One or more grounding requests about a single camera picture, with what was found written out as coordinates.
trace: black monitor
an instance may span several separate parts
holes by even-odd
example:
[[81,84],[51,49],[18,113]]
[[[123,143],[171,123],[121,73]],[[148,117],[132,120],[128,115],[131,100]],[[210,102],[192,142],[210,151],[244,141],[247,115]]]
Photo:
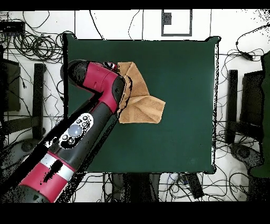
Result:
[[20,79],[21,68],[18,62],[2,59],[3,84],[7,86],[4,92],[4,112],[19,111],[21,108],[20,99]]

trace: black chair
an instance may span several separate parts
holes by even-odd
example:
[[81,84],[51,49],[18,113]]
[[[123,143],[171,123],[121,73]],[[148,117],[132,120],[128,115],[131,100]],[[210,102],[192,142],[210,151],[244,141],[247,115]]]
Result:
[[[230,144],[232,156],[243,162],[249,170],[263,164],[263,156],[251,147],[234,143],[236,133],[251,137],[259,143],[263,140],[263,103],[261,88],[265,74],[263,71],[246,73],[243,78],[243,92],[239,122],[237,114],[237,70],[230,70],[228,75],[228,101],[226,111],[225,142]],[[249,177],[247,201],[270,200],[270,179]]]

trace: black cable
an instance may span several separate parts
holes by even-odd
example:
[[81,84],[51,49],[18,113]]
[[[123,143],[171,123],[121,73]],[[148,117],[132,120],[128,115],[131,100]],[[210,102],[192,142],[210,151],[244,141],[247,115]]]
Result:
[[59,91],[59,88],[58,88],[58,85],[60,84],[60,82],[63,82],[63,80],[60,80],[60,81],[57,83],[57,85],[56,85],[56,90],[57,90],[57,92],[58,92],[59,94],[64,95],[64,93],[60,92],[60,91]]
[[[35,27],[31,27],[26,21],[20,19],[10,19],[10,21],[21,21],[33,31],[32,34],[25,31],[25,35],[13,37],[14,48],[19,52],[18,55],[23,55],[32,61],[46,61],[47,63],[60,63],[63,58],[63,38],[64,33],[75,34],[71,31],[64,31],[60,34],[57,33],[45,33],[35,30]],[[55,40],[51,38],[51,35],[56,35]]]
[[138,10],[138,12],[133,16],[133,18],[132,18],[132,20],[131,20],[131,23],[130,23],[130,25],[129,25],[129,30],[130,30],[130,27],[131,27],[131,24],[132,24],[132,22],[133,22],[134,17],[135,17],[140,11],[141,11],[141,10]]
[[270,27],[270,24],[266,24],[266,25],[260,26],[260,27],[258,27],[258,28],[255,28],[254,30],[251,30],[251,31],[249,31],[249,32],[247,32],[247,33],[242,34],[242,35],[237,39],[237,41],[236,41],[236,43],[235,43],[236,49],[237,49],[237,51],[238,51],[244,58],[246,58],[247,60],[253,61],[252,56],[249,54],[250,52],[247,53],[247,52],[243,52],[243,51],[240,51],[240,50],[239,50],[239,48],[238,48],[239,39],[240,39],[241,37],[245,36],[246,34],[253,33],[253,32],[255,32],[255,31],[258,31],[258,30],[261,30],[261,29],[267,28],[267,27]]
[[40,27],[48,20],[49,17],[50,17],[50,12],[48,11],[48,16],[47,16],[47,18],[44,20],[44,22],[43,22],[41,25],[39,25],[39,26],[37,26],[37,27],[32,27],[32,28],[33,28],[33,29],[40,28]]
[[232,184],[231,184],[231,182],[230,182],[230,179],[231,179],[234,175],[236,175],[236,174],[241,174],[241,175],[245,176],[245,177],[248,178],[248,179],[249,179],[249,177],[248,177],[246,174],[241,173],[241,172],[233,173],[233,174],[229,177],[229,189],[230,189],[230,193],[232,194],[232,196],[234,197],[234,199],[235,199],[236,201],[239,201],[239,200],[234,196],[234,194],[233,194]]
[[100,32],[99,32],[97,26],[95,25],[95,20],[94,20],[94,18],[93,18],[93,16],[92,16],[91,10],[89,10],[89,13],[90,13],[90,16],[91,16],[91,18],[92,18],[92,21],[93,21],[93,24],[94,24],[94,26],[95,26],[95,29],[96,29],[97,32],[99,33],[99,36],[101,37],[101,39],[104,40],[104,37],[100,34]]

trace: power adapter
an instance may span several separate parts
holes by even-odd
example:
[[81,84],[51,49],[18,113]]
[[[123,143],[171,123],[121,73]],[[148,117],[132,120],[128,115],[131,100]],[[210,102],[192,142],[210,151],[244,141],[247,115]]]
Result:
[[203,197],[205,194],[203,188],[200,184],[197,173],[185,174],[187,181],[189,183],[190,192],[192,193],[194,199]]

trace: white stripe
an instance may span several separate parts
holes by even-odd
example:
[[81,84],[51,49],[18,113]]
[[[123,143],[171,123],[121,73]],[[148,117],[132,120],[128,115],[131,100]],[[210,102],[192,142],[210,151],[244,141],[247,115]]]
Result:
[[[46,154],[42,160],[40,161],[44,166],[48,167],[49,169],[51,168],[51,166],[54,164],[54,162],[57,159],[54,158],[53,156],[51,156],[50,154]],[[65,180],[69,181],[70,178],[73,175],[73,171],[68,168],[66,165],[63,164],[63,166],[61,167],[61,169],[57,172],[57,174],[64,178]]]
[[68,168],[67,166],[65,166],[64,164],[61,167],[61,169],[57,172],[57,174],[59,176],[61,176],[62,178],[64,178],[67,181],[70,180],[70,178],[72,177],[73,173],[74,172],[70,168]]
[[42,160],[40,160],[40,162],[45,165],[46,167],[48,168],[51,168],[51,166],[54,164],[54,162],[56,161],[57,159],[54,158],[53,156],[51,156],[50,154],[46,154]]

